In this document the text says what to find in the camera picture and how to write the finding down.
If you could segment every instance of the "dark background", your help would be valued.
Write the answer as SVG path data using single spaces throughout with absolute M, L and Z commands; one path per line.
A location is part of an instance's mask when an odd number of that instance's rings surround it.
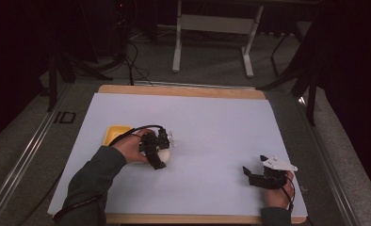
M 152 39 L 156 24 L 175 24 L 176 1 L 137 2 L 135 25 L 148 31 Z M 27 4 L 38 9 L 59 48 L 90 61 L 121 51 L 120 43 L 111 42 L 121 37 L 114 32 L 112 1 L 37 1 L 37 5 L 28 0 L 0 1 L 0 132 L 40 94 L 43 86 L 39 77 L 48 68 L 49 50 L 40 37 L 40 24 L 26 13 Z M 253 17 L 253 7 L 224 6 L 206 5 L 203 12 Z M 184 10 L 198 13 L 202 8 L 190 2 Z M 324 59 L 319 86 L 326 91 L 371 180 L 371 1 L 342 1 L 337 8 L 318 11 L 294 64 L 315 64 L 311 56 L 316 55 Z M 314 15 L 315 10 L 310 9 L 266 7 L 259 30 L 279 35 L 287 31 L 291 19 L 311 20 Z

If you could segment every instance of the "metal stand leg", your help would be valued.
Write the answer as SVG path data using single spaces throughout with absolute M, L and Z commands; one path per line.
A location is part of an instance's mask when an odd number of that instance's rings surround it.
M 253 24 L 250 28 L 250 33 L 249 33 L 249 39 L 248 39 L 247 46 L 243 46 L 241 48 L 242 57 L 244 59 L 245 73 L 246 73 L 247 77 L 253 77 L 253 70 L 252 70 L 252 66 L 250 64 L 250 47 L 252 46 L 253 39 L 255 38 L 256 30 L 257 30 L 258 25 L 259 25 L 260 17 L 262 16 L 263 8 L 264 8 L 263 6 L 260 6 L 256 15 L 255 15 L 255 18 L 253 20 Z
M 177 5 L 176 47 L 174 49 L 174 59 L 172 67 L 174 73 L 180 71 L 180 59 L 182 56 L 182 0 L 178 0 Z

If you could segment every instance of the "table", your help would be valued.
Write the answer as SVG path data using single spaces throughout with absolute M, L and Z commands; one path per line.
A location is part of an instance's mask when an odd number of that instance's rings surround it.
M 254 19 L 242 19 L 182 14 L 182 0 L 178 0 L 177 2 L 176 46 L 174 49 L 172 67 L 172 70 L 175 73 L 180 71 L 180 59 L 182 52 L 181 33 L 183 29 L 186 29 L 248 35 L 248 42 L 241 48 L 241 53 L 244 60 L 246 75 L 247 77 L 253 77 L 253 70 L 250 64 L 250 48 L 252 46 L 259 20 L 263 12 L 263 6 L 258 7 Z
M 257 10 L 253 19 L 244 18 L 229 18 L 229 17 L 215 17 L 192 15 L 182 13 L 182 0 L 177 0 L 177 23 L 176 23 L 176 45 L 174 48 L 174 57 L 172 70 L 177 73 L 180 71 L 180 61 L 182 52 L 181 35 L 182 30 L 199 30 L 211 32 L 226 32 L 234 34 L 248 35 L 247 43 L 241 47 L 241 55 L 244 62 L 246 76 L 253 77 L 253 69 L 250 63 L 250 48 L 252 46 L 254 37 L 260 19 L 263 13 L 264 6 L 285 6 L 285 7 L 317 7 L 322 1 L 299 1 L 299 0 L 205 0 L 207 2 L 229 3 L 237 5 L 254 5 Z

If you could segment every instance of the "white board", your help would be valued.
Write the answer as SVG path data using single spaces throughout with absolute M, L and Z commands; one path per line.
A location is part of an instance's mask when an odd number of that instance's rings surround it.
M 289 161 L 266 100 L 96 93 L 48 209 L 59 211 L 67 187 L 104 141 L 113 124 L 159 124 L 176 148 L 164 169 L 125 166 L 109 189 L 106 213 L 260 216 L 263 189 L 249 186 L 242 167 L 262 174 L 259 156 Z M 293 217 L 307 211 L 297 195 Z

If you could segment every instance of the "white object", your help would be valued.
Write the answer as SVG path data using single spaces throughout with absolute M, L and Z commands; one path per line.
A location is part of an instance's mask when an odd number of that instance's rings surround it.
M 159 150 L 158 156 L 162 162 L 164 162 L 165 164 L 168 164 L 169 159 L 170 159 L 170 149 Z
M 274 170 L 290 170 L 290 171 L 298 171 L 298 168 L 291 165 L 288 162 L 285 162 L 284 160 L 280 159 L 276 155 L 269 158 L 265 162 L 263 162 L 263 165 L 265 167 L 274 169 Z
M 260 18 L 264 7 L 259 6 L 254 19 L 213 17 L 190 15 L 182 13 L 182 0 L 177 1 L 177 26 L 176 26 L 176 45 L 174 47 L 174 57 L 172 71 L 180 71 L 180 60 L 182 54 L 182 30 L 200 30 L 226 32 L 248 35 L 248 42 L 241 48 L 242 57 L 247 77 L 253 77 L 253 70 L 250 64 L 250 48 L 256 35 Z

